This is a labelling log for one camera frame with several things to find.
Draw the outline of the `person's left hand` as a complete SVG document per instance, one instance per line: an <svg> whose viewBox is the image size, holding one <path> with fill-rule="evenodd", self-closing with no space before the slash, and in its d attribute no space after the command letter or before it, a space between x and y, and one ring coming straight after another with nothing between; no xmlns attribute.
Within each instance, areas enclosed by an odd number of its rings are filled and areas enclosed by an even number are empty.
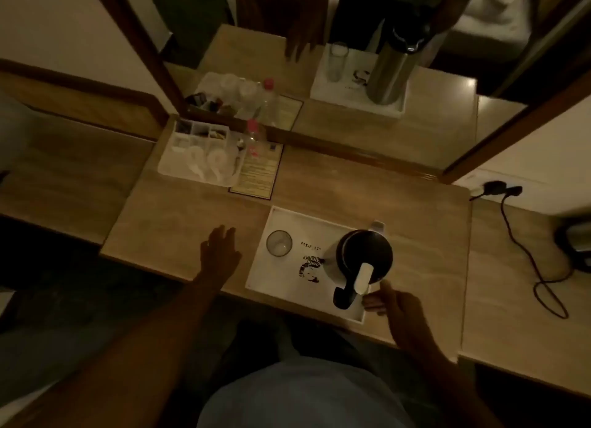
<svg viewBox="0 0 591 428"><path fill-rule="evenodd" d="M235 247L236 229L220 225L214 228L207 240L200 246L200 271L198 281L216 284L218 289L233 275L236 267L231 266L231 254Z"/></svg>

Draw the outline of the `white cup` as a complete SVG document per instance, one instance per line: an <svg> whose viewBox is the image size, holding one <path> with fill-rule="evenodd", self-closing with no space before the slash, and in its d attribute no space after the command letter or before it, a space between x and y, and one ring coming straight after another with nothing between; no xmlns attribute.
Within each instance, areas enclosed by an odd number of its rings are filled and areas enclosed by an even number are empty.
<svg viewBox="0 0 591 428"><path fill-rule="evenodd" d="M207 164L216 177L225 177L228 164L226 150L222 148L211 149L207 155Z"/></svg>
<svg viewBox="0 0 591 428"><path fill-rule="evenodd" d="M190 146L185 152L186 164L194 174L202 176L207 168L206 154L200 146Z"/></svg>

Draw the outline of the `clear drinking glass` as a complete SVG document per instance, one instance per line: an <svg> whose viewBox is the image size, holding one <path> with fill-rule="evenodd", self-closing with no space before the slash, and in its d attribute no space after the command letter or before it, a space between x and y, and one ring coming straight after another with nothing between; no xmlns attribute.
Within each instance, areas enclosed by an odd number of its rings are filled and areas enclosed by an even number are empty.
<svg viewBox="0 0 591 428"><path fill-rule="evenodd" d="M292 250L293 241L291 235L285 230L275 230L266 240L267 251L275 257L284 257Z"/></svg>

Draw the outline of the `black power plug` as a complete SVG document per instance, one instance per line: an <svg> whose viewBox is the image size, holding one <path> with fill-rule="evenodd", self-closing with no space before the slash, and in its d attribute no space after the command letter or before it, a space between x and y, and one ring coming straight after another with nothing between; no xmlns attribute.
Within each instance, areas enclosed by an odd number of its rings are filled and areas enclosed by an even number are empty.
<svg viewBox="0 0 591 428"><path fill-rule="evenodd" d="M480 188L480 192L470 197L470 202L486 196L498 196L505 194L507 190L507 184L501 180L491 180L485 182Z"/></svg>

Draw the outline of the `wooden framed mirror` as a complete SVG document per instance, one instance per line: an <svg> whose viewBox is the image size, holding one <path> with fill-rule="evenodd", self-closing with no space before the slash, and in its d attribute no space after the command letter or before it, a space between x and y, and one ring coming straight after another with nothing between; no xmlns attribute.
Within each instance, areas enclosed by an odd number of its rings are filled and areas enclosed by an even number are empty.
<svg viewBox="0 0 591 428"><path fill-rule="evenodd" d="M304 51L297 62L284 57L283 47L279 36L225 25L197 73L234 73L257 80L270 76L281 94L302 101L290 131L262 125L260 132L269 141L447 184L591 97L589 65L554 90L537 93L529 107L477 142L476 89L469 78L416 67L408 81L404 113L392 118L311 98L316 73L328 66L327 49Z"/></svg>

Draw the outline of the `black round appliance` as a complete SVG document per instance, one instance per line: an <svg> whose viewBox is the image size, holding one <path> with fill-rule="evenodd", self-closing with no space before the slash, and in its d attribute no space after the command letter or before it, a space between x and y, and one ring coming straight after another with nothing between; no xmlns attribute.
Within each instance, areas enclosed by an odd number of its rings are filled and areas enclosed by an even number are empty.
<svg viewBox="0 0 591 428"><path fill-rule="evenodd" d="M564 219L554 232L554 242L573 269L591 274L591 214Z"/></svg>

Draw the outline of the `pink cap water bottle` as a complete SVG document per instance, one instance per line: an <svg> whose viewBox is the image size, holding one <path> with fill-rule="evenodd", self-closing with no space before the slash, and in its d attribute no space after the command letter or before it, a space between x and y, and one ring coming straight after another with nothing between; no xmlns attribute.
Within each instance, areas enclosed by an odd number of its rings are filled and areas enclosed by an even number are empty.
<svg viewBox="0 0 591 428"><path fill-rule="evenodd" d="M259 128L259 123L255 118L247 120L245 138L247 140L247 147L251 157L257 158L259 156L258 149L261 140L261 130Z"/></svg>

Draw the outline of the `dark framed information card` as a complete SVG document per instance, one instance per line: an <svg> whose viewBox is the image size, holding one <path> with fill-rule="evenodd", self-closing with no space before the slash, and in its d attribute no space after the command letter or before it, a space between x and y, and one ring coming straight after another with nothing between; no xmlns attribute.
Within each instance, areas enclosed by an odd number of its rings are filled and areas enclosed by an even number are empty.
<svg viewBox="0 0 591 428"><path fill-rule="evenodd" d="M238 182L229 192L271 200L283 151L284 145L276 142L259 142L255 148L250 148Z"/></svg>

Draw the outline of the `white printed tray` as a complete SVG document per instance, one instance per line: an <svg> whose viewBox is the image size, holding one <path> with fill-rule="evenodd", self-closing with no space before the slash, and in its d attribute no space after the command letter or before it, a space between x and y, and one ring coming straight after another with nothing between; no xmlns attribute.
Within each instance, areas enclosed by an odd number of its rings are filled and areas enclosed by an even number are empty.
<svg viewBox="0 0 591 428"><path fill-rule="evenodd" d="M292 237L292 250L284 257L275 257L267 251L266 240L275 230L285 230ZM246 288L356 325L363 324L365 309L361 303L362 296L358 296L349 309L338 309L333 304L335 283L321 265L329 246L352 230L355 229L273 206Z"/></svg>

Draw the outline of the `black steel electric kettle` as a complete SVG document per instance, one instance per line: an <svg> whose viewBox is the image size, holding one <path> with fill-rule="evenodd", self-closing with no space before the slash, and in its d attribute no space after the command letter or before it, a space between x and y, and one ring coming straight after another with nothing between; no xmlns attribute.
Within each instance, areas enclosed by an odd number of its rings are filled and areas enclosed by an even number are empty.
<svg viewBox="0 0 591 428"><path fill-rule="evenodd" d="M325 251L321 265L335 283L333 304L338 309L349 309L391 269L394 254L385 228L383 222L374 221L367 229L346 233Z"/></svg>

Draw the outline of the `white wall socket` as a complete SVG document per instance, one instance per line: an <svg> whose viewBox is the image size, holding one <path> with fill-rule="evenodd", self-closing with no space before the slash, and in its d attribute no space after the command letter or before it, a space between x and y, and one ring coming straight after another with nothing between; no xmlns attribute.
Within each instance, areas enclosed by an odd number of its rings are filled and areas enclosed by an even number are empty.
<svg viewBox="0 0 591 428"><path fill-rule="evenodd" d="M508 184L511 182L511 176L491 170L475 169L453 182L452 185L468 189L471 196L476 196L482 193L485 183L495 180Z"/></svg>

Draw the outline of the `person's right forearm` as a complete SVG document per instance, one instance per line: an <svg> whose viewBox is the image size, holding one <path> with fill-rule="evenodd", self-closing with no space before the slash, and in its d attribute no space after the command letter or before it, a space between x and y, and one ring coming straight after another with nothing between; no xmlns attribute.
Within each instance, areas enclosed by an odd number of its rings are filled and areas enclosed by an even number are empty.
<svg viewBox="0 0 591 428"><path fill-rule="evenodd" d="M398 346L430 384L454 428L505 428L458 365L450 362L432 340L401 342Z"/></svg>

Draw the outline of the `person's left forearm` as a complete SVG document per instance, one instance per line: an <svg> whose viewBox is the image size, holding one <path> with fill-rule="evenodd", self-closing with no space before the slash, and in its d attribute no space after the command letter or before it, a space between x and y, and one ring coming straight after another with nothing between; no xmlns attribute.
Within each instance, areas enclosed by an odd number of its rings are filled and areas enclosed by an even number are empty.
<svg viewBox="0 0 591 428"><path fill-rule="evenodd" d="M225 282L220 274L199 273L3 428L154 428Z"/></svg>

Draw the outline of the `person's right hand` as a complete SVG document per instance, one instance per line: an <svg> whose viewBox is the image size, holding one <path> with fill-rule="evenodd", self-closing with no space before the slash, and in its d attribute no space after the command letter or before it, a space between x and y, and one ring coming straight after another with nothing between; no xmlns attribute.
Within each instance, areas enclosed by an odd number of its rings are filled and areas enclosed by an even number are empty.
<svg viewBox="0 0 591 428"><path fill-rule="evenodd" d="M399 349L413 355L438 351L420 300L413 294L392 288L381 281L380 288L367 295L381 295L387 306L387 318L393 340Z"/></svg>

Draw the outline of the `white compartment condiment tray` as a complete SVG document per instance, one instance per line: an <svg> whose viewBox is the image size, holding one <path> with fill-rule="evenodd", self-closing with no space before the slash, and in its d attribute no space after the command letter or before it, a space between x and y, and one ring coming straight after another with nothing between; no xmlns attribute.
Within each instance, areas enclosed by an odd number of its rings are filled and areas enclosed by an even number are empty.
<svg viewBox="0 0 591 428"><path fill-rule="evenodd" d="M209 139L209 130L212 128L227 131L227 139L225 141ZM173 131L159 160L157 170L160 174L173 178L183 178L194 182L230 188L236 185L240 174L240 172L237 175L233 174L236 158L236 142L239 138L247 141L242 133L231 131L227 126L178 119L174 123ZM223 178L216 177L208 164L202 176L190 171L187 167L185 157L185 152L190 146L200 146L203 148L206 154L206 162L207 155L211 149L225 149L228 155L226 176Z"/></svg>

